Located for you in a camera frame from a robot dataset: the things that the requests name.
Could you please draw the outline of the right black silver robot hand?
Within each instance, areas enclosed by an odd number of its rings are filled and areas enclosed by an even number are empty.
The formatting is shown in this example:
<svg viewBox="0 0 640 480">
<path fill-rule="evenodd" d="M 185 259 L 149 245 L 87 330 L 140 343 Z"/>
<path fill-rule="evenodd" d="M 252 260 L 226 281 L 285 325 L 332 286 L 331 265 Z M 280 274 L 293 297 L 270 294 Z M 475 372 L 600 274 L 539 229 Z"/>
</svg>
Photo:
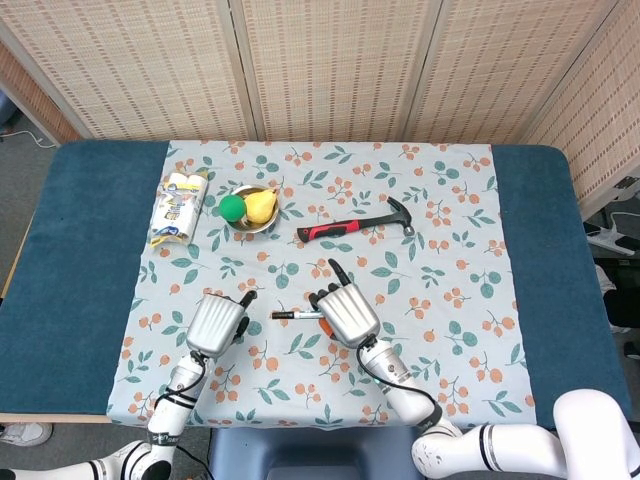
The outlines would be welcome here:
<svg viewBox="0 0 640 480">
<path fill-rule="evenodd" d="M 339 283 L 331 283 L 326 289 L 311 293 L 309 302 L 326 319 L 336 339 L 346 347 L 356 349 L 368 337 L 379 334 L 381 323 L 339 263 L 332 258 L 328 263 Z"/>
</svg>

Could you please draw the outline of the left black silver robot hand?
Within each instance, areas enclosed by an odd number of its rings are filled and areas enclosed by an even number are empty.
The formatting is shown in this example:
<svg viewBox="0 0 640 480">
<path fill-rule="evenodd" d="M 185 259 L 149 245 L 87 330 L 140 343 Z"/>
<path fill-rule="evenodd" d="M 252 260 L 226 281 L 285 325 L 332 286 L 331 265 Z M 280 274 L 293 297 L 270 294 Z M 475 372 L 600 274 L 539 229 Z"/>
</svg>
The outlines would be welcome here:
<svg viewBox="0 0 640 480">
<path fill-rule="evenodd" d="M 256 298 L 255 290 L 249 290 L 239 301 L 205 294 L 187 330 L 189 349 L 213 359 L 223 355 L 247 330 L 250 320 L 246 310 Z"/>
</svg>

